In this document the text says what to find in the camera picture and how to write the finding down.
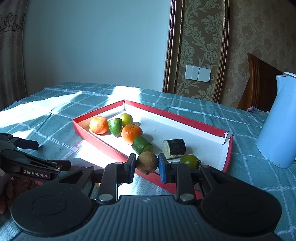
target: beige curtain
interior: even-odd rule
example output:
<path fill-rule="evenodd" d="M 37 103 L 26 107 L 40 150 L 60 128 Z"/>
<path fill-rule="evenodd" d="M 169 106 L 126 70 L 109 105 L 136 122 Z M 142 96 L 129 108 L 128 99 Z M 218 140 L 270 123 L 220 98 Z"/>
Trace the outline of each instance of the beige curtain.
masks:
<path fill-rule="evenodd" d="M 26 97 L 22 37 L 28 0 L 0 0 L 0 110 Z"/>

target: white switch panel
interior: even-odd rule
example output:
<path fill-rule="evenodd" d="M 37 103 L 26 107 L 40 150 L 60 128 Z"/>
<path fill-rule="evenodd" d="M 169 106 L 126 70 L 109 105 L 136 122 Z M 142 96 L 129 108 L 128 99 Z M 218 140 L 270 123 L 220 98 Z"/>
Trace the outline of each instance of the white switch panel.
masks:
<path fill-rule="evenodd" d="M 203 81 L 203 82 L 210 82 L 210 77 L 211 77 L 211 70 L 210 69 L 205 69 L 205 68 L 200 68 L 198 72 L 198 81 Z"/>
<path fill-rule="evenodd" d="M 186 70 L 185 70 L 185 79 L 192 79 L 192 71 L 193 71 L 193 66 L 192 65 L 186 65 Z"/>
<path fill-rule="evenodd" d="M 197 80 L 199 71 L 200 71 L 199 67 L 193 66 L 193 71 L 192 71 L 192 79 L 193 80 Z"/>

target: table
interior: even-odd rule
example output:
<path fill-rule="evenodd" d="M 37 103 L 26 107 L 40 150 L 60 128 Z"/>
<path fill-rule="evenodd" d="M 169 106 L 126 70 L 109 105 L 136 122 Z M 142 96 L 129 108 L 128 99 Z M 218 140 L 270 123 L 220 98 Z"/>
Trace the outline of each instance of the table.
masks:
<path fill-rule="evenodd" d="M 234 133 L 228 173 L 274 195 L 282 205 L 276 234 L 295 240 L 296 164 L 288 169 L 274 166 L 256 147 L 266 117 L 209 101 L 149 89 L 90 83 L 63 83 L 13 103 L 0 112 L 0 132 L 39 142 L 40 148 L 23 150 L 43 159 L 82 158 L 105 167 L 114 162 L 81 139 L 72 119 L 99 107 L 128 99 L 182 115 Z M 120 194 L 166 195 L 166 190 L 135 175 Z M 9 212 L 0 215 L 0 238 L 11 240 L 18 231 Z"/>

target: chair backrest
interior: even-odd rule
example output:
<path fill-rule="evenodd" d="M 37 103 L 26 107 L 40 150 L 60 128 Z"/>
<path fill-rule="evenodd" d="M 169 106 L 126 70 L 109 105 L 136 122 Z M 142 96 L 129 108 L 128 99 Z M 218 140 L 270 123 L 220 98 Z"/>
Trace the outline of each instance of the chair backrest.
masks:
<path fill-rule="evenodd" d="M 238 108 L 247 110 L 254 106 L 270 111 L 277 95 L 276 75 L 283 73 L 250 53 L 248 61 L 250 77 Z"/>

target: gold trim frame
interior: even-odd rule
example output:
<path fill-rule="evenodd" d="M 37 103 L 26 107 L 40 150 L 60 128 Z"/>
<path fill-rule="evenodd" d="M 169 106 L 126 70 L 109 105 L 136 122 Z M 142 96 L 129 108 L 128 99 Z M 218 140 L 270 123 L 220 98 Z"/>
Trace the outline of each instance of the gold trim frame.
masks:
<path fill-rule="evenodd" d="M 181 43 L 183 36 L 183 18 L 186 0 L 172 0 L 170 14 L 170 28 L 168 36 L 168 50 L 163 92 L 176 93 L 176 83 L 180 64 Z M 218 66 L 213 102 L 219 102 L 225 75 L 225 64 L 229 39 L 229 0 L 223 0 L 223 25 L 220 61 Z"/>

